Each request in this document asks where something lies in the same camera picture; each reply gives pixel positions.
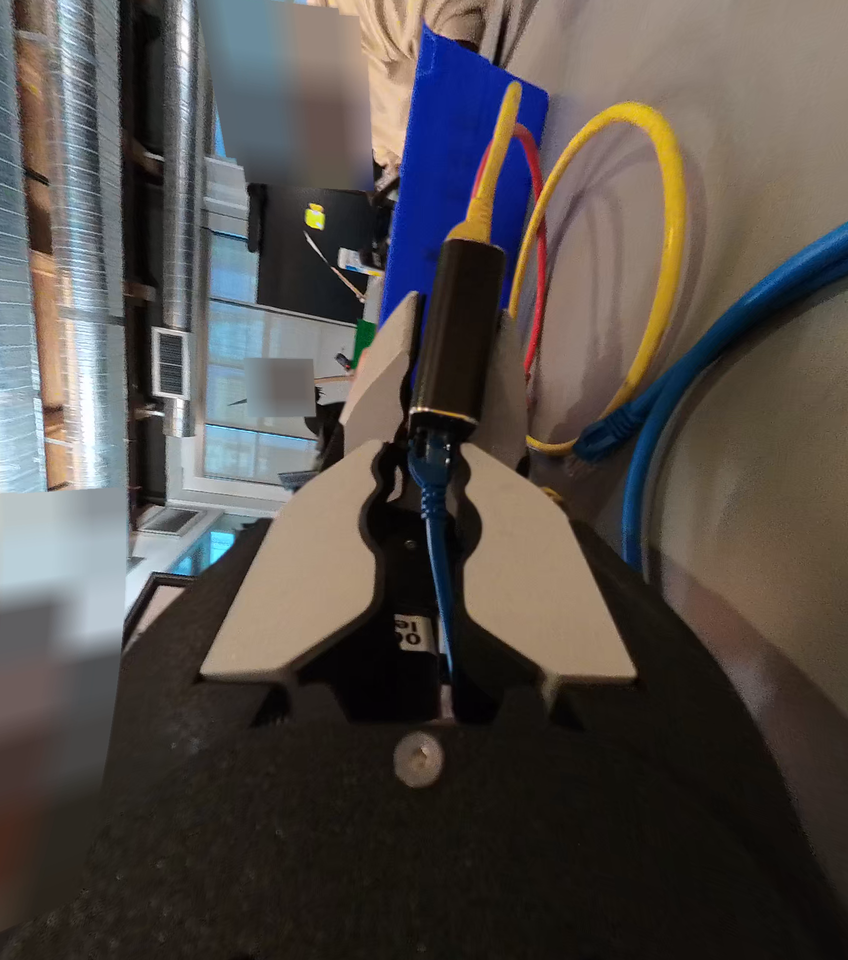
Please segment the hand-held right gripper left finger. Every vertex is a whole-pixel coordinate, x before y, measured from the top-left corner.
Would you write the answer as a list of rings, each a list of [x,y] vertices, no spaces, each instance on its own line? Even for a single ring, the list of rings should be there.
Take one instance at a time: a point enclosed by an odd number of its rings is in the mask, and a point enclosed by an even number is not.
[[[364,442],[287,501],[202,662],[203,680],[286,683],[378,612],[385,553],[370,511],[386,491],[389,448]]]

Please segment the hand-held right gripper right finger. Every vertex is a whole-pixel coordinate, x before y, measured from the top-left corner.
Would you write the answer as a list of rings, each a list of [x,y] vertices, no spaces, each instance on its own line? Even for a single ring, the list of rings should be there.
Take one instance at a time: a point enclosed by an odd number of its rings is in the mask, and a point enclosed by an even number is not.
[[[460,453],[480,524],[463,564],[467,616],[534,669],[544,698],[632,683],[636,666],[566,513],[476,444]]]

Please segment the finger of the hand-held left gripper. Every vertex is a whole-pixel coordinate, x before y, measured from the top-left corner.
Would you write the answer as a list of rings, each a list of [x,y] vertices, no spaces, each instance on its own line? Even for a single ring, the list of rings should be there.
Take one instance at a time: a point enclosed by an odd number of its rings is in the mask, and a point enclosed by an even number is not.
[[[507,309],[487,365],[478,426],[469,443],[515,472],[527,452],[528,398],[519,329]]]
[[[393,443],[406,425],[407,381],[416,357],[423,304],[421,294],[407,293],[361,354],[339,420],[345,455],[369,441]]]

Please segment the black ethernet splitter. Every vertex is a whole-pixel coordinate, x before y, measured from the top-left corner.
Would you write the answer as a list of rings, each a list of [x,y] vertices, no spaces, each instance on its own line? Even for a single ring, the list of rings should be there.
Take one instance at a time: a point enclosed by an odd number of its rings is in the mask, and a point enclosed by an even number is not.
[[[453,238],[440,249],[408,407],[408,433],[464,440],[479,425],[506,272],[499,246]]]

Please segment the blue plastic bin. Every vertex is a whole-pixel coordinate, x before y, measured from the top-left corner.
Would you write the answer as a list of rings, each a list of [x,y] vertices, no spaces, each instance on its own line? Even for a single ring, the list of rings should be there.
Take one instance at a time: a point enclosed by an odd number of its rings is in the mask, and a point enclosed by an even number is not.
[[[539,147],[548,93],[423,27],[382,282],[379,329],[406,294],[431,294],[441,246],[466,216],[480,160],[513,81],[520,81],[523,88],[517,121]],[[502,307],[511,294],[532,189],[523,147],[512,143],[498,182],[490,241],[506,254]]]

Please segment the black display screen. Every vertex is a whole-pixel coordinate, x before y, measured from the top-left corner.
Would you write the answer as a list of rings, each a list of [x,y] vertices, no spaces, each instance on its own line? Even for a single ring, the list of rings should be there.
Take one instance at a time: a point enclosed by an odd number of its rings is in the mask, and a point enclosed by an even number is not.
[[[251,183],[247,246],[258,257],[257,303],[355,325],[370,277],[339,264],[383,269],[396,195]]]

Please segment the white wall vent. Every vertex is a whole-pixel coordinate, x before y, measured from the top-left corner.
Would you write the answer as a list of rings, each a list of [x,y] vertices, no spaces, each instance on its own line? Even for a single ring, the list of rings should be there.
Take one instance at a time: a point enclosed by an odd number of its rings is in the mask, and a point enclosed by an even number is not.
[[[150,393],[155,398],[190,402],[191,334],[165,326],[151,328]]]

